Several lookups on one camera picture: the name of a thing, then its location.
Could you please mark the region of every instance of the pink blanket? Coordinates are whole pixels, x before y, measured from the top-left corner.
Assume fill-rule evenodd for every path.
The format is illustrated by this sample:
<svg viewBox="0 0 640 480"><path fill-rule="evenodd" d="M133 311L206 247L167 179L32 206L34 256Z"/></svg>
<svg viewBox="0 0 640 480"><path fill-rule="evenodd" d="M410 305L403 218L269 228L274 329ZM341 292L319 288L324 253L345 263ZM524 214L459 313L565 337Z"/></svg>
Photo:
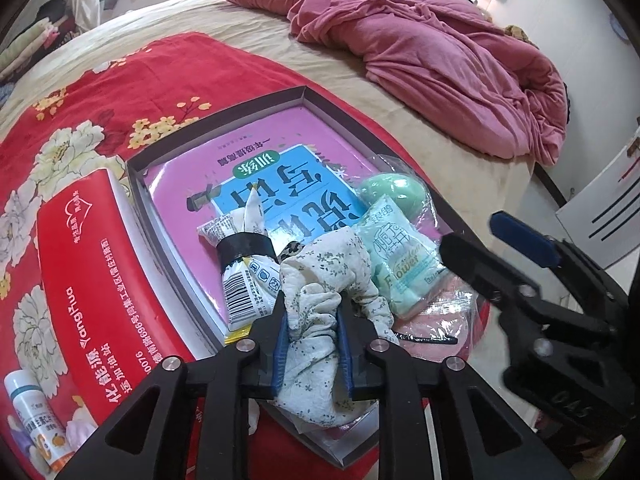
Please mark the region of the pink blanket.
<svg viewBox="0 0 640 480"><path fill-rule="evenodd" d="M466 0L229 0L286 16L301 42L350 50L367 78L480 152L558 160L567 105L553 64Z"/></svg>

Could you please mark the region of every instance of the white flower pattern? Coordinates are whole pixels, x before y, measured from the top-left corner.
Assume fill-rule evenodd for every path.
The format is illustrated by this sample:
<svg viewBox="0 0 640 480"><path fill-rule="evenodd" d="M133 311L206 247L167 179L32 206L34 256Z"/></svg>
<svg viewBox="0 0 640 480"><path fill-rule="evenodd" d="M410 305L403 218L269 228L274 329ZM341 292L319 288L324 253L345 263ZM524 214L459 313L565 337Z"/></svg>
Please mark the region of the white flower pattern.
<svg viewBox="0 0 640 480"><path fill-rule="evenodd" d="M101 126L91 121L78 124L75 130L56 130L36 155L30 179L38 186L44 201L72 182L98 168L109 168L117 179L124 175L124 162L119 156L106 157L95 152L104 134Z"/></svg>
<svg viewBox="0 0 640 480"><path fill-rule="evenodd" d="M49 307L40 285L24 295L14 312L15 354L20 366L31 370L44 394L58 391L58 376L67 368L53 332Z"/></svg>
<svg viewBox="0 0 640 480"><path fill-rule="evenodd" d="M107 70L110 64L111 63L109 63L108 61L105 61L104 63L100 63L100 65L98 66L94 66L92 68L92 71L94 72L94 74L99 74L100 72L104 72L105 70Z"/></svg>
<svg viewBox="0 0 640 480"><path fill-rule="evenodd" d="M31 180L23 183L9 195L0 216L0 276L11 262L16 266L31 241L31 230L42 200L34 198L36 185Z"/></svg>

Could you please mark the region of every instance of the white bottle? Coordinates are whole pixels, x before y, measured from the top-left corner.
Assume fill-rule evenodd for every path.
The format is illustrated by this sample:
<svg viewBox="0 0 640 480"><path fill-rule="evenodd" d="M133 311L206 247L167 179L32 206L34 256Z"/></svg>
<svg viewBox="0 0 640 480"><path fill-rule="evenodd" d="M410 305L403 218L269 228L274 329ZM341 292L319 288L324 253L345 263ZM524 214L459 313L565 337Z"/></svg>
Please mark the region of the white bottle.
<svg viewBox="0 0 640 480"><path fill-rule="evenodd" d="M60 471L74 453L38 380L28 370L17 370L4 378L4 387L36 449L53 471Z"/></svg>

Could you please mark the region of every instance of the metal screw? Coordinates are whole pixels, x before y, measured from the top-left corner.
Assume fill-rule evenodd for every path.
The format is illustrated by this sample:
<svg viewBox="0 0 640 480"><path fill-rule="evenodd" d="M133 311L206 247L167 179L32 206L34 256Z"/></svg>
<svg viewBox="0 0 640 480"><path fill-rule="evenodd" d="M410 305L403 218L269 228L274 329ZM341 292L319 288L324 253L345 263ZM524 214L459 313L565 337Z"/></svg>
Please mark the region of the metal screw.
<svg viewBox="0 0 640 480"><path fill-rule="evenodd" d="M250 352L255 348L255 341L253 339L241 339L236 343L236 348L241 352Z"/></svg>
<svg viewBox="0 0 640 480"><path fill-rule="evenodd" d="M386 339L374 339L369 344L369 347L374 352L386 352L387 350L389 350L389 341L387 341Z"/></svg>
<svg viewBox="0 0 640 480"><path fill-rule="evenodd" d="M460 370L462 370L462 368L465 367L465 361L464 359L456 356L448 357L446 360L446 365L449 370L459 372Z"/></svg>
<svg viewBox="0 0 640 480"><path fill-rule="evenodd" d="M537 296L536 289L526 283L523 283L518 287L518 292L525 298L535 298Z"/></svg>
<svg viewBox="0 0 640 480"><path fill-rule="evenodd" d="M554 346L549 339L540 337L533 342L533 351L540 357L549 357L554 352Z"/></svg>
<svg viewBox="0 0 640 480"><path fill-rule="evenodd" d="M175 356L171 356L165 359L164 361L162 361L162 368L164 368L168 372L173 372L174 370L177 370L178 368L180 368L181 364L182 362L180 361L179 358Z"/></svg>

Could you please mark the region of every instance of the blue plastic part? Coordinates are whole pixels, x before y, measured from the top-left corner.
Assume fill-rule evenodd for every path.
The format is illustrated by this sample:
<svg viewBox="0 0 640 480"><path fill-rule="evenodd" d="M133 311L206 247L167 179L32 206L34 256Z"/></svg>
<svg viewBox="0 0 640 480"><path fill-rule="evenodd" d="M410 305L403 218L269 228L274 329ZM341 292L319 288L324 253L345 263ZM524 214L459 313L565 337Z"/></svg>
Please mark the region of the blue plastic part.
<svg viewBox="0 0 640 480"><path fill-rule="evenodd" d="M560 264L560 254L552 240L504 211L491 215L489 229L499 240L540 267L548 269Z"/></svg>
<svg viewBox="0 0 640 480"><path fill-rule="evenodd" d="M280 332L273 351L273 374L271 375L271 390L273 397L280 392L284 382L284 369L287 363L287 351L289 350L289 325L287 323L286 312L280 322Z"/></svg>
<svg viewBox="0 0 640 480"><path fill-rule="evenodd" d="M348 397L353 398L353 367L351 364L351 353L349 352L349 340L347 339L347 331L342 323L342 312L338 309L338 350L340 352L340 369L344 377L344 384L347 388Z"/></svg>

